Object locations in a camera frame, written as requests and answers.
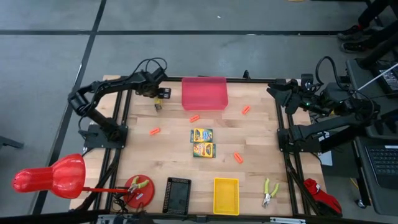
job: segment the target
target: pink plastic bin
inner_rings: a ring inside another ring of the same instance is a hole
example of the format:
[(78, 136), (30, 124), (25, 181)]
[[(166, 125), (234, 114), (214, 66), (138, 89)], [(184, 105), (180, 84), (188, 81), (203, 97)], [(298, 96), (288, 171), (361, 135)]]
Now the pink plastic bin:
[(223, 110), (228, 106), (225, 77), (182, 78), (185, 110)]

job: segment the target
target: yellow tray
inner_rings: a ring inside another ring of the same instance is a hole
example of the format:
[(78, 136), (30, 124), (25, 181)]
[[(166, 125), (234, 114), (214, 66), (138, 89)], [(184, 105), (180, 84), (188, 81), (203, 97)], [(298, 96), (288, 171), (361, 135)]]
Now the yellow tray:
[(213, 213), (239, 215), (239, 179), (214, 178)]

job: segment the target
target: sneaker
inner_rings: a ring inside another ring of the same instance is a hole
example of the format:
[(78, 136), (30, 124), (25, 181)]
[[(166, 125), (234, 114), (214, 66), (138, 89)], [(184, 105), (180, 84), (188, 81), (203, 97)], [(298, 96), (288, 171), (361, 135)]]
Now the sneaker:
[(363, 35), (362, 30), (357, 26), (352, 26), (348, 30), (344, 30), (337, 34), (340, 40), (359, 40)]
[(340, 45), (340, 50), (346, 53), (358, 53), (366, 51), (367, 47), (365, 47), (362, 43), (343, 43)]

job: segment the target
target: yellow-handled pliers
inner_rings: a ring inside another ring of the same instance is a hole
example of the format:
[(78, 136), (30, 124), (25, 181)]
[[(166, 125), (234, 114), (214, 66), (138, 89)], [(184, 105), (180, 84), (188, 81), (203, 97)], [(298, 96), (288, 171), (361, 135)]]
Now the yellow-handled pliers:
[(135, 178), (133, 178), (131, 185), (129, 187), (129, 192), (132, 193), (133, 191), (137, 190), (137, 189), (141, 189), (143, 187), (145, 187), (148, 183), (149, 180), (145, 180), (139, 184), (137, 184), (137, 180), (138, 180), (139, 176), (136, 176)]
[(276, 192), (278, 192), (279, 189), (279, 183), (275, 184), (274, 190), (270, 194), (268, 192), (268, 185), (269, 185), (269, 179), (267, 178), (266, 183), (264, 184), (264, 200), (262, 201), (262, 206), (266, 208), (269, 204), (269, 201), (271, 200), (272, 197), (275, 196)]

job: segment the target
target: wooden tabletop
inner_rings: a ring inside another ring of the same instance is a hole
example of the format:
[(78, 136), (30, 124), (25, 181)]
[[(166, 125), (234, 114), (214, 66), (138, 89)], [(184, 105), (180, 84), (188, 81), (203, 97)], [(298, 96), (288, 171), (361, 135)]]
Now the wooden tabletop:
[[(118, 76), (104, 78), (114, 79)], [(227, 85), (229, 104), (223, 111), (185, 111), (181, 105), (181, 82), (162, 82), (161, 86), (172, 89), (172, 96), (169, 100), (163, 100), (163, 109), (159, 111), (154, 108), (154, 99), (132, 94), (127, 119), (129, 134), (121, 153), (116, 186), (124, 186), (130, 177), (137, 174), (149, 176), (155, 184), (155, 196), (146, 206), (147, 212), (162, 213), (167, 178), (179, 177), (192, 180), (189, 214), (213, 214), (213, 180), (215, 177), (226, 177), (239, 179), (240, 215), (292, 214), (283, 155), (277, 143), (275, 101), (266, 92), (267, 84)], [(112, 116), (115, 101), (116, 93), (106, 95), (97, 110), (105, 116)], [(242, 115), (241, 110), (245, 105), (250, 105), (251, 110)], [(190, 123), (189, 117), (195, 114), (199, 114), (201, 119)], [(308, 113), (301, 109), (293, 117), (295, 124), (310, 124)], [(161, 132), (149, 135), (149, 131), (156, 127)], [(190, 130), (193, 128), (213, 129), (216, 158), (192, 156)], [(242, 164), (235, 161), (234, 152), (243, 157)], [(103, 155), (104, 149), (95, 149), (84, 157), (85, 186), (94, 187), (98, 182)], [(315, 179), (325, 190), (318, 159), (309, 153), (300, 155), (304, 177)], [(270, 179), (271, 190), (277, 182), (280, 186), (276, 197), (271, 199), (265, 209), (261, 203), (266, 177)], [(302, 211), (297, 186), (295, 192), (299, 210)], [(87, 192), (83, 192), (77, 199), (71, 200), (70, 208), (79, 206), (87, 195)], [(103, 195), (101, 207), (104, 207), (104, 199)]]

